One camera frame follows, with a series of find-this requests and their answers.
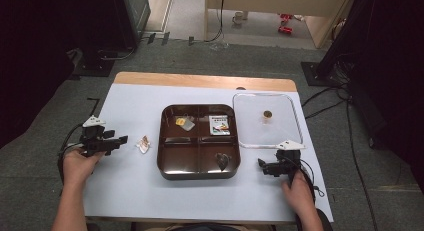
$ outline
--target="transparent lid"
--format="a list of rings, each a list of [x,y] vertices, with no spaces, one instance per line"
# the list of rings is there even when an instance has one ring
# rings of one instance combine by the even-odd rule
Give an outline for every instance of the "transparent lid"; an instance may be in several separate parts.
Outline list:
[[[240,93],[233,97],[240,146],[276,148],[292,140],[303,143],[293,101],[284,94]]]

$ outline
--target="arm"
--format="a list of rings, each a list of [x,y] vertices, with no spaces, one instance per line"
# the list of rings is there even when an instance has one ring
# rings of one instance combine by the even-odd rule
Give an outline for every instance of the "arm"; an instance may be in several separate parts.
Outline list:
[[[304,231],[322,231],[321,219],[312,199],[311,191],[302,172],[297,171],[291,188],[285,182],[282,184],[287,202],[299,216]]]
[[[82,151],[72,150],[66,154],[63,161],[63,191],[52,231],[87,230],[82,193],[85,181],[104,153],[96,153],[86,158],[80,154]]]

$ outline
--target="table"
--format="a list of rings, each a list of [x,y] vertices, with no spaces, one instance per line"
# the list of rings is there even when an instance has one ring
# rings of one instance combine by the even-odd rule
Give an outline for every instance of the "table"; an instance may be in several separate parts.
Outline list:
[[[224,0],[224,10],[305,15],[314,44],[321,48],[340,18],[347,17],[353,0]],[[221,9],[221,0],[205,0],[205,40],[208,9]]]
[[[240,86],[248,90],[235,89]],[[99,117],[107,122],[106,130],[116,131],[115,137],[128,135],[128,143],[103,158],[87,180],[86,216],[133,222],[292,223],[294,215],[280,188],[287,177],[265,176],[257,165],[258,157],[275,162],[276,150],[240,147],[241,165],[230,179],[170,181],[161,176],[156,166],[160,116],[169,104],[231,106],[234,94],[275,92],[272,90],[293,99],[307,147],[302,159],[313,168],[315,185],[326,193],[293,81],[121,72]],[[144,135],[151,142],[146,154],[135,146]],[[333,220],[326,196],[317,196],[316,205]]]

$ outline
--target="black metal base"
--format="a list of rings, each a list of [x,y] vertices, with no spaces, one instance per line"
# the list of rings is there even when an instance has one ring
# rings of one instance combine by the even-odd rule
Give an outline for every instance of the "black metal base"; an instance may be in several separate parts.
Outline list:
[[[115,54],[108,54],[108,58],[116,58]],[[99,59],[97,62],[86,62],[84,56],[81,57],[77,66],[72,73],[73,76],[92,76],[92,77],[109,77],[110,71],[112,70],[114,60],[102,60]]]
[[[309,86],[337,86],[340,85],[336,81],[329,78],[318,78],[316,69],[319,63],[300,62],[302,65],[303,73]]]

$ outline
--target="brown tray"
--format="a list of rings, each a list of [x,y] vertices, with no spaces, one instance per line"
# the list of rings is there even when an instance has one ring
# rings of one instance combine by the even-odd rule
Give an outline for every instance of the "brown tray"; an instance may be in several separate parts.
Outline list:
[[[229,135],[211,134],[209,116],[216,115],[227,116]],[[176,124],[177,118],[181,117],[189,119],[195,126],[189,131],[184,130]],[[219,160],[222,164],[223,158],[225,163],[226,157],[230,160],[221,170]],[[161,117],[157,165],[162,176],[169,180],[234,176],[240,165],[240,149],[233,109],[221,104],[166,107]]]

